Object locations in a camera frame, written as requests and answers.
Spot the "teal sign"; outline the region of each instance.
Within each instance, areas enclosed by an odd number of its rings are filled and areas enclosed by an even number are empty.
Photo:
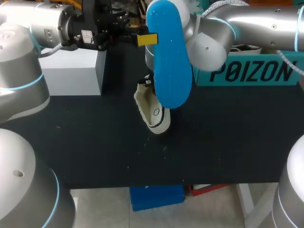
[[[289,52],[287,58],[300,69],[304,69],[304,56]],[[199,86],[293,86],[300,79],[277,55],[228,56],[225,64],[213,72],[194,69]]]
[[[303,0],[294,0],[294,5],[301,5],[303,3],[304,3]]]

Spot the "black cloth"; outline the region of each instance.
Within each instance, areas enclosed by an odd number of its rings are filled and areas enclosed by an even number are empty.
[[[143,48],[112,47],[102,96],[52,96],[1,128],[27,139],[68,188],[279,181],[304,134],[300,86],[193,87],[154,135],[133,98],[147,73]]]

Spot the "shoe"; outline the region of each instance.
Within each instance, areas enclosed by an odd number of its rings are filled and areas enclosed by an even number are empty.
[[[192,87],[192,68],[182,29],[186,18],[171,1],[152,2],[147,10],[149,32],[158,34],[158,44],[153,46],[157,57],[154,58],[155,92],[161,105],[170,109],[183,105]]]
[[[153,86],[153,78],[147,75],[137,84],[134,99],[143,121],[154,134],[165,132],[171,123],[170,109],[158,101]]]
[[[253,45],[245,45],[238,44],[233,45],[230,49],[230,55],[258,55],[261,53],[262,48],[253,46]]]

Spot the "cable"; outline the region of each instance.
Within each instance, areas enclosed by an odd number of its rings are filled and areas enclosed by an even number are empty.
[[[238,5],[249,6],[248,3],[244,2],[244,1],[241,1],[241,0],[216,1],[205,12],[202,13],[201,17],[204,18],[208,14],[210,14],[212,11],[216,10],[217,8],[219,8],[221,6],[228,5],[228,4],[238,4]]]
[[[48,57],[56,52],[58,52],[59,50],[61,50],[63,48],[62,43],[58,44],[56,47],[54,47],[52,50],[48,51],[47,53],[43,53],[40,55],[40,58],[44,58],[44,57]]]
[[[283,59],[283,61],[286,62],[286,64],[289,65],[295,72],[304,76],[304,71],[302,71],[300,68],[296,67],[292,62],[290,62],[288,58],[281,51],[277,50],[276,52]]]
[[[202,13],[201,17],[204,18],[206,17],[208,14],[210,14],[212,11],[216,10],[217,8],[224,6],[224,5],[228,5],[228,4],[238,4],[238,5],[244,5],[244,6],[249,6],[249,4],[247,4],[244,1],[241,0],[223,0],[223,1],[217,1],[215,3],[213,3],[205,12]],[[284,62],[286,62],[286,64],[288,66],[290,66],[295,72],[299,73],[300,75],[304,76],[304,71],[302,71],[300,68],[298,68],[297,66],[295,66],[292,62],[290,62],[288,60],[288,58],[280,51],[280,50],[276,50],[276,53],[282,58],[282,60]]]

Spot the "white box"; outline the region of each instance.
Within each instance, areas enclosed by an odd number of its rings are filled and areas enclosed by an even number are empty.
[[[105,57],[106,52],[78,49],[39,59],[50,95],[100,95]]]

